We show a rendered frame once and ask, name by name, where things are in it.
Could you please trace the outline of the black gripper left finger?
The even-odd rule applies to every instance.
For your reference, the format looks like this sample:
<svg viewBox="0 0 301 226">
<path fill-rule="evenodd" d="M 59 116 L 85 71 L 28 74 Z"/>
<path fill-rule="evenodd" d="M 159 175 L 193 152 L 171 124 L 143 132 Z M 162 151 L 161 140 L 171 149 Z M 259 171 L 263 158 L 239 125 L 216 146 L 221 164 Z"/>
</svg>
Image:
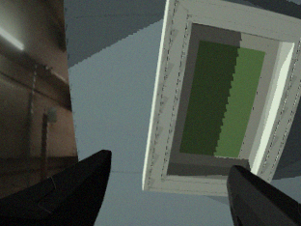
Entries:
<svg viewBox="0 0 301 226">
<path fill-rule="evenodd" d="M 94 226 L 111 175 L 111 151 L 0 199 L 0 226 Z"/>
</svg>

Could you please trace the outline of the grey flat panel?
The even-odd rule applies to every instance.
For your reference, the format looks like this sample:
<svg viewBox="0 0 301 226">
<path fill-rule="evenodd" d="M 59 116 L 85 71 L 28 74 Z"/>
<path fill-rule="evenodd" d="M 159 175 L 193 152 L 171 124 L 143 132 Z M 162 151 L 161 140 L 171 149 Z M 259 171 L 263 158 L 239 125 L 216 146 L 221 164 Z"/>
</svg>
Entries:
<svg viewBox="0 0 301 226">
<path fill-rule="evenodd" d="M 63 0 L 78 162 L 111 151 L 94 226 L 234 226 L 229 195 L 143 191 L 166 0 Z M 301 97 L 270 183 L 301 205 Z"/>
</svg>

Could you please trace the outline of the grey picture frame with green centre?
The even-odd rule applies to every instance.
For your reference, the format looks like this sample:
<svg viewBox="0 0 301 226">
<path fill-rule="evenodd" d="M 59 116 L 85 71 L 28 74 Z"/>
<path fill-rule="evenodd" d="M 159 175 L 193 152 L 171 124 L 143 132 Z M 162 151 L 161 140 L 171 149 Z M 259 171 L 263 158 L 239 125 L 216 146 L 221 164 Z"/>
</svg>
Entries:
<svg viewBox="0 0 301 226">
<path fill-rule="evenodd" d="M 273 182 L 301 97 L 301 19 L 166 0 L 143 191 L 227 197 L 236 164 Z"/>
</svg>

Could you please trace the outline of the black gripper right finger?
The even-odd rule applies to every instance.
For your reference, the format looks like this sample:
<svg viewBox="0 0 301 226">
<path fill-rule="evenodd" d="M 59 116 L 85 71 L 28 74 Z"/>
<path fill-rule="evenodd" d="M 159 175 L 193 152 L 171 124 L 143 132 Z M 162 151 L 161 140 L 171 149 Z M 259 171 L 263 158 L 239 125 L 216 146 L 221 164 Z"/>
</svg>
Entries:
<svg viewBox="0 0 301 226">
<path fill-rule="evenodd" d="M 227 191 L 234 226 L 301 226 L 301 205 L 254 172 L 236 164 Z"/>
</svg>

